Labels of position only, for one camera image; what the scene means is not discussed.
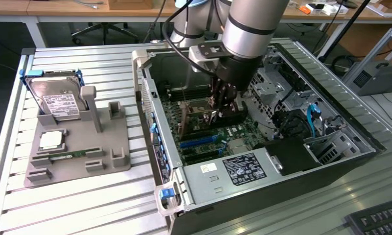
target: hard drive label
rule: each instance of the hard drive label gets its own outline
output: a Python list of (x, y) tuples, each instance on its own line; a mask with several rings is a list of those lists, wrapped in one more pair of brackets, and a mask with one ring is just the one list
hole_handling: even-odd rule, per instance
[(55, 117), (80, 114), (74, 94), (44, 95), (44, 100)]
[(236, 186), (267, 177), (254, 153), (228, 158), (223, 162)]

